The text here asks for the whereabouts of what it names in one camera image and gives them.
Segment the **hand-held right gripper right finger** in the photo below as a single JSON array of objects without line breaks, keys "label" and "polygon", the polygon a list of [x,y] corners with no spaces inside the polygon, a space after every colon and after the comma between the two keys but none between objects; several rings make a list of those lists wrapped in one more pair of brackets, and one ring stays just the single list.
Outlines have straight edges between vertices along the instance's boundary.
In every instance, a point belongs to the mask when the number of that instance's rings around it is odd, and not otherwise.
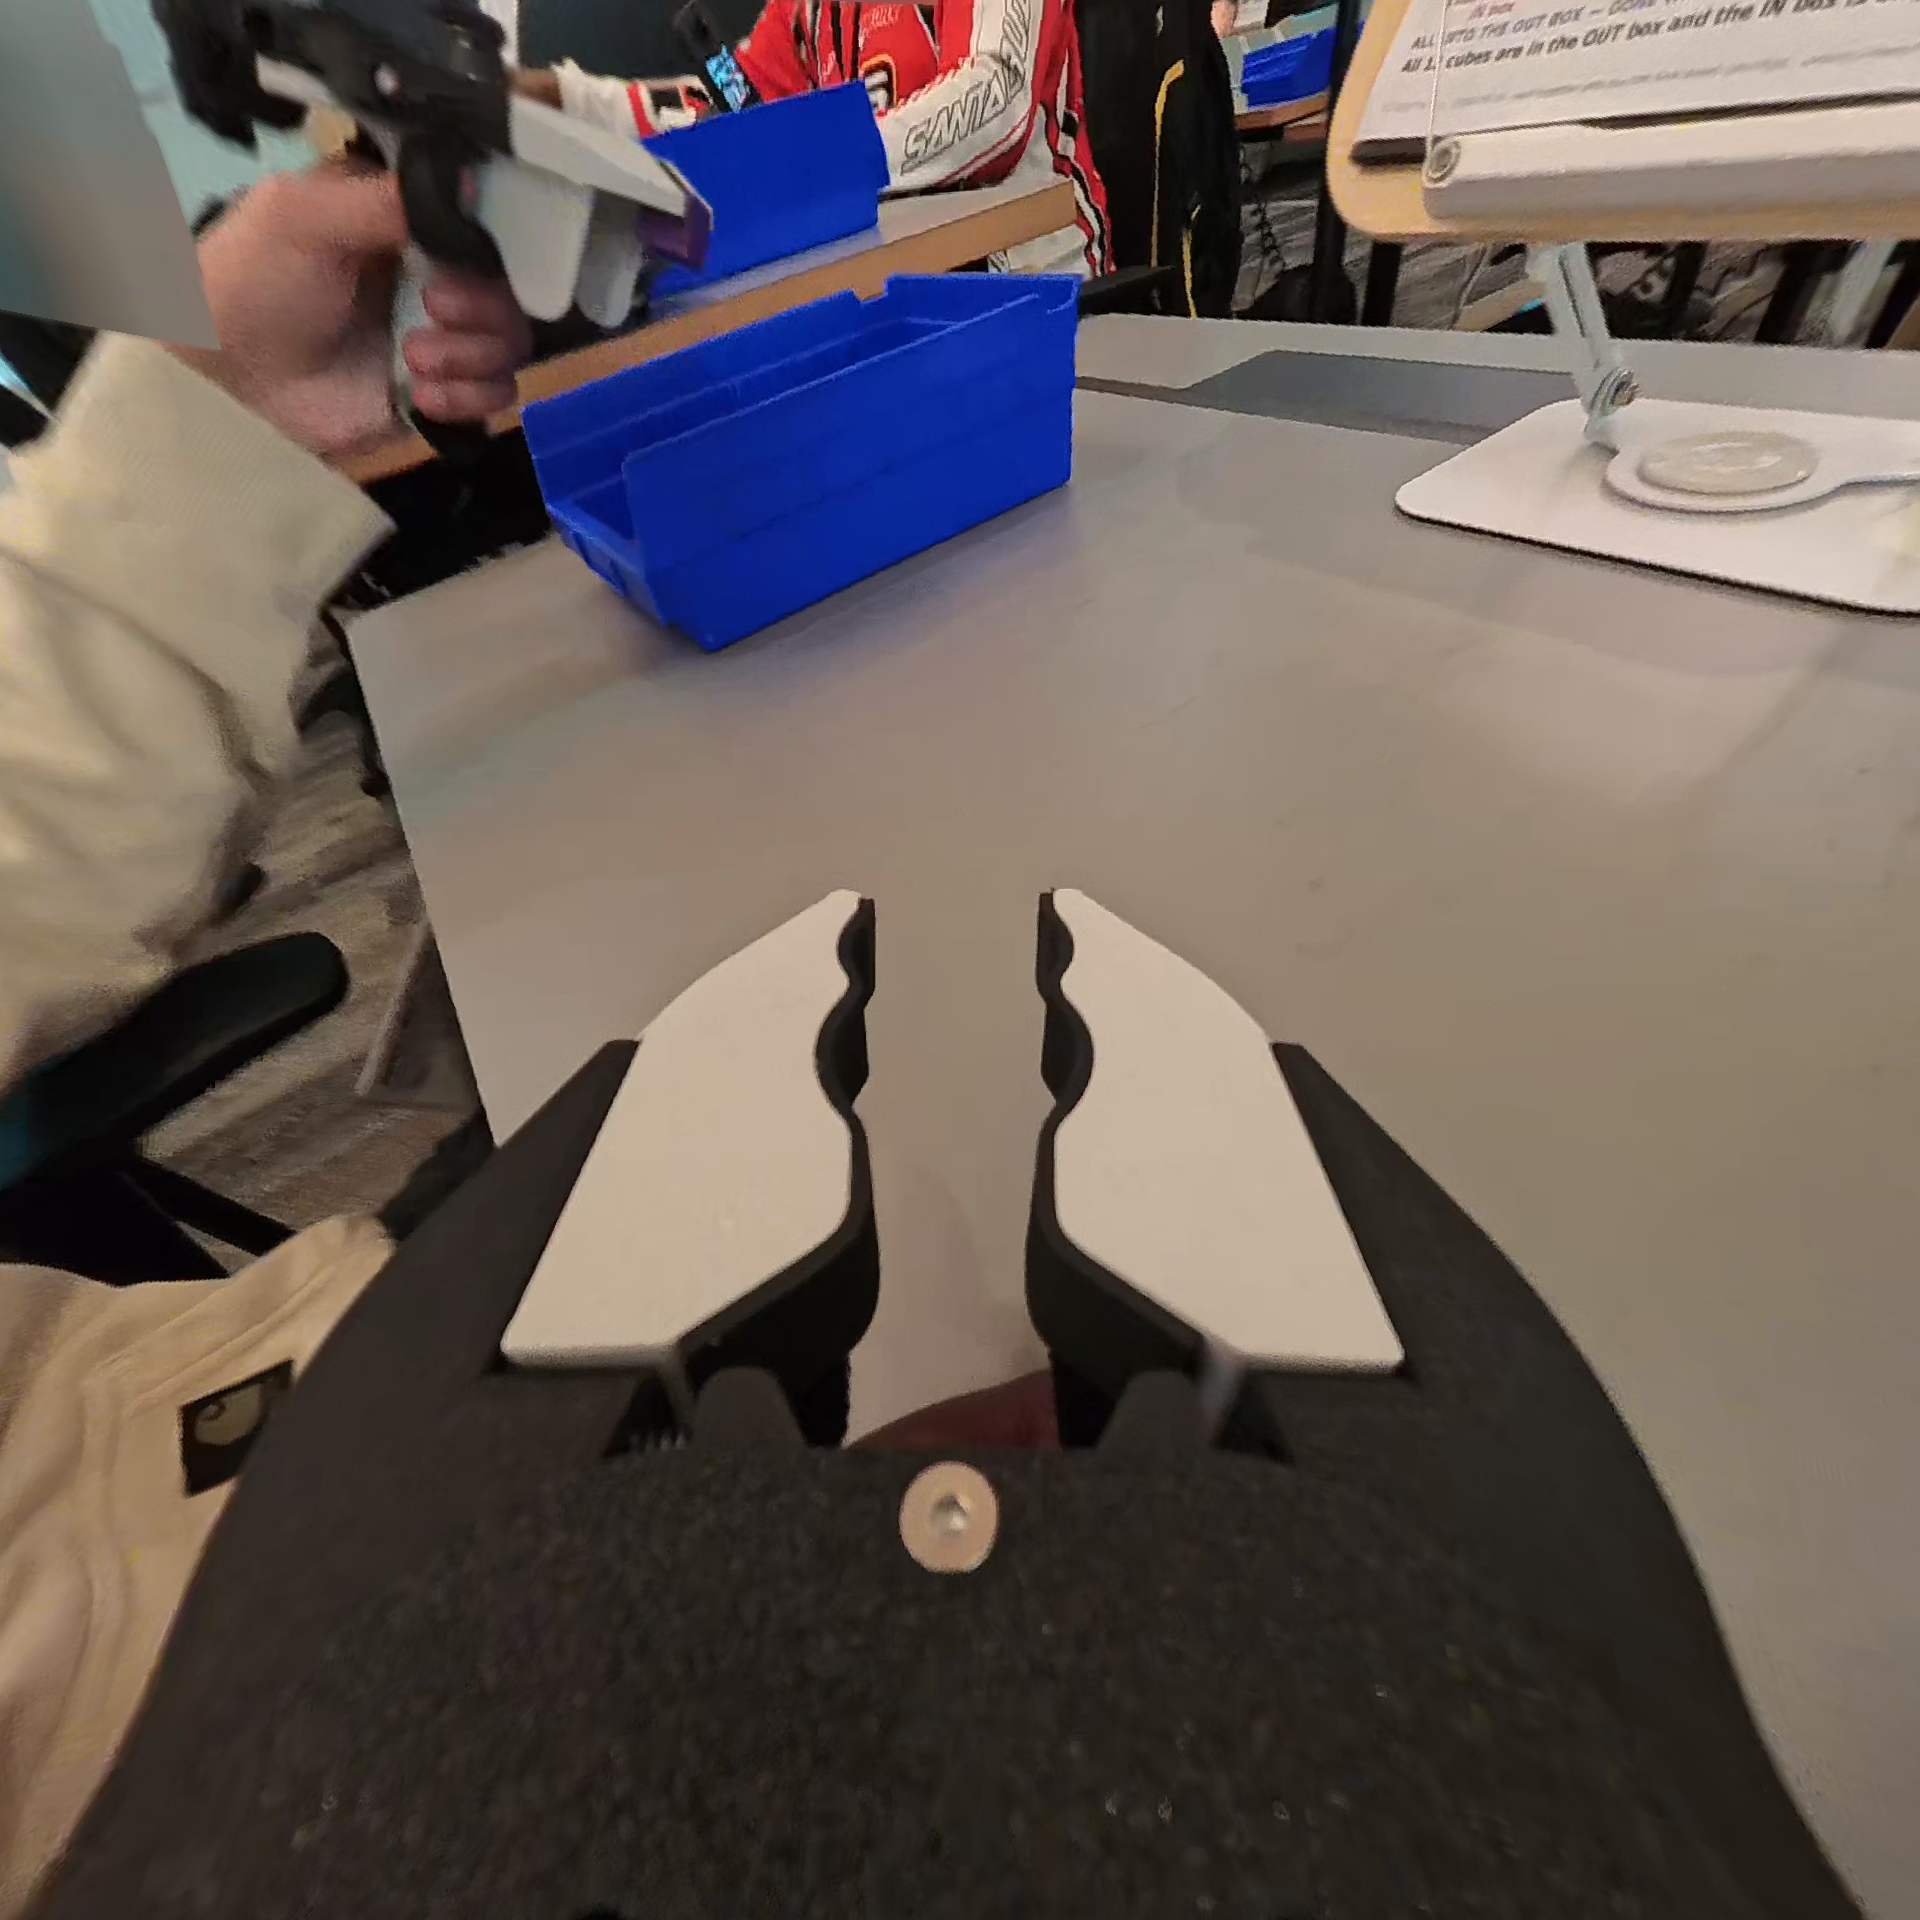
[{"label": "hand-held right gripper right finger", "polygon": [[1142,1378],[1276,1446],[1259,1382],[1406,1378],[1406,1339],[1272,1039],[1206,971],[1075,887],[1038,908],[1027,1314],[1064,1446]]}]

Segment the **black jacket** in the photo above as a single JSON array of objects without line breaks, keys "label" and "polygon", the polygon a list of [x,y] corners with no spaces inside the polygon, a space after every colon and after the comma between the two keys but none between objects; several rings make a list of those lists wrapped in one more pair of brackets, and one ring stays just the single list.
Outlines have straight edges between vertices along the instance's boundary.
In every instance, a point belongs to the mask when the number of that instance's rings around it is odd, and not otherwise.
[{"label": "black jacket", "polygon": [[1075,6],[1105,198],[1087,314],[1225,321],[1241,274],[1231,70],[1205,3]]}]

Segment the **blue plastic bin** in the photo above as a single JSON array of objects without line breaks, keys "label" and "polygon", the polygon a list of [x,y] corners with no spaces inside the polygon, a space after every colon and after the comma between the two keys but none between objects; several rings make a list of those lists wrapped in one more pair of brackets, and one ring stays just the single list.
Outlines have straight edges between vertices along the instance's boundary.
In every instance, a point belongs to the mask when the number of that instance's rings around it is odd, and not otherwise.
[{"label": "blue plastic bin", "polygon": [[528,402],[553,530],[721,652],[1062,489],[1079,294],[1075,276],[899,274]]},{"label": "blue plastic bin", "polygon": [[663,265],[648,282],[652,298],[679,298],[873,230],[889,185],[873,103],[856,82],[717,113],[644,147],[711,210],[704,265]]}]

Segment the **black office chair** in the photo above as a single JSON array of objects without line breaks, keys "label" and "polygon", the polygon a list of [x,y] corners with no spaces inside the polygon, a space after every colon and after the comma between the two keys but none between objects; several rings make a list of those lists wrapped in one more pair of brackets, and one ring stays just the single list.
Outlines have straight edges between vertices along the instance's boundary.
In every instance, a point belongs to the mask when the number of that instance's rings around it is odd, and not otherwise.
[{"label": "black office chair", "polygon": [[295,933],[171,977],[95,1039],[32,1068],[1,1101],[1,1260],[110,1287],[222,1281],[209,1244],[262,1258],[293,1231],[142,1141],[349,993],[334,942]]}]

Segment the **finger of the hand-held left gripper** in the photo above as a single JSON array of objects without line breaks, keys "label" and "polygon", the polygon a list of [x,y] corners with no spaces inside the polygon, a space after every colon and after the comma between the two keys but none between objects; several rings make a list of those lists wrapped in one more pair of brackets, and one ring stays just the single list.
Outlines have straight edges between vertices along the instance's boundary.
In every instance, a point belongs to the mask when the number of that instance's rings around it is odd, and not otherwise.
[{"label": "finger of the hand-held left gripper", "polygon": [[624,330],[663,257],[663,193],[665,174],[646,151],[589,180],[494,155],[475,174],[475,220],[529,321],[581,314],[599,330]]},{"label": "finger of the hand-held left gripper", "polygon": [[568,116],[524,94],[508,98],[512,155],[551,175],[624,198],[673,225],[711,225],[683,174],[641,141]]}]

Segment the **person's left hand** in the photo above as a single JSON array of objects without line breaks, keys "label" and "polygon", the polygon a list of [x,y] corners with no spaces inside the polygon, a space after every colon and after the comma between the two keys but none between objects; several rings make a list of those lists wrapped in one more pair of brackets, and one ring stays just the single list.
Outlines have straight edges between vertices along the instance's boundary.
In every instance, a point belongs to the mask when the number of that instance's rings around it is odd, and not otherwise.
[{"label": "person's left hand", "polygon": [[365,159],[262,179],[198,241],[215,347],[168,354],[331,465],[399,431],[396,367],[423,419],[492,421],[517,398],[532,326],[505,282],[452,270],[396,326],[406,233],[398,179]]}]

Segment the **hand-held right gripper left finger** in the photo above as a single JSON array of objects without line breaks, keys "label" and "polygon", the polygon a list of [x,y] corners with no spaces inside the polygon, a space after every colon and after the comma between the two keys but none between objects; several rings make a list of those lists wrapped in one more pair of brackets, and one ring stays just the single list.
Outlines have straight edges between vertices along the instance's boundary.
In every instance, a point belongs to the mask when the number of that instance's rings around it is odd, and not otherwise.
[{"label": "hand-held right gripper left finger", "polygon": [[841,890],[734,950],[641,1031],[500,1357],[641,1372],[677,1412],[717,1374],[847,1438],[851,1357],[879,1294],[868,1078],[876,906]]}]

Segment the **person's left forearm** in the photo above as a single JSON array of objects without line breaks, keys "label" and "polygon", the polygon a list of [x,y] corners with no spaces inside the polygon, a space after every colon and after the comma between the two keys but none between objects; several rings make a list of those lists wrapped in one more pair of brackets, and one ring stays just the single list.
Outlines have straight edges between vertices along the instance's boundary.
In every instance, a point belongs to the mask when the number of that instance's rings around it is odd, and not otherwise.
[{"label": "person's left forearm", "polygon": [[320,607],[390,530],[156,343],[108,337],[1,501],[1,1075],[209,923],[296,751]]}]

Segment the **small blue bin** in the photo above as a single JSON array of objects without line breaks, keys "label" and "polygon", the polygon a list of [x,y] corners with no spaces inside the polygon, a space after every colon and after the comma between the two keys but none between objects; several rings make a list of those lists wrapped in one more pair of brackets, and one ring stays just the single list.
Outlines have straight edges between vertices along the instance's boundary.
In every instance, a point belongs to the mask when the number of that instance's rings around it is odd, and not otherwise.
[{"label": "small blue bin", "polygon": [[1289,35],[1251,46],[1239,66],[1239,100],[1245,113],[1323,98],[1329,87],[1337,27]]}]

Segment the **printed instruction sheet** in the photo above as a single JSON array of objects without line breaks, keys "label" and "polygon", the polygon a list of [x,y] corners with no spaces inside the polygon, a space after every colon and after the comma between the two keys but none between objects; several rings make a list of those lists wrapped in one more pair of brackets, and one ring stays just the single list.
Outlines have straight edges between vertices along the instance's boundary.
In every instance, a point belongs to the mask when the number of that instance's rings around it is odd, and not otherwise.
[{"label": "printed instruction sheet", "polygon": [[1428,3],[1388,44],[1355,151],[1915,92],[1915,3]]}]

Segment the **brown wooden desk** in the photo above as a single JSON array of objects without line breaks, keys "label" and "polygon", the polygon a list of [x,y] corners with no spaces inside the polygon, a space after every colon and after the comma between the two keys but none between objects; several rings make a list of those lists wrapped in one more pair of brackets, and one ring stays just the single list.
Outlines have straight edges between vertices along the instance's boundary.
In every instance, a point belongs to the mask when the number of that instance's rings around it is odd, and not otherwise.
[{"label": "brown wooden desk", "polygon": [[517,401],[488,421],[487,431],[497,438],[513,430],[528,402],[572,393],[804,305],[843,292],[876,298],[899,274],[957,271],[1069,221],[1071,187],[1062,179],[886,198],[873,229],[679,294],[653,298],[641,324],[532,363],[517,380]]}]

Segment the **instruction sheet on stand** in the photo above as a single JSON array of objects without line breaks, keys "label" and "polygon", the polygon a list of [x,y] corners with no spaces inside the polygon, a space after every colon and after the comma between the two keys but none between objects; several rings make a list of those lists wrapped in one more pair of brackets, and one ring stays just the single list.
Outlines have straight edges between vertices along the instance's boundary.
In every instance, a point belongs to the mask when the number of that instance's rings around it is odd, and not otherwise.
[{"label": "instruction sheet on stand", "polygon": [[1373,4],[1329,123],[1327,185],[1371,237],[1526,251],[1572,401],[1406,483],[1404,516],[1711,586],[1913,617],[1915,421],[1776,398],[1648,395],[1593,279],[1598,243],[1915,237],[1918,103],[1829,103],[1430,138],[1361,155],[1360,116],[1408,4]]}]

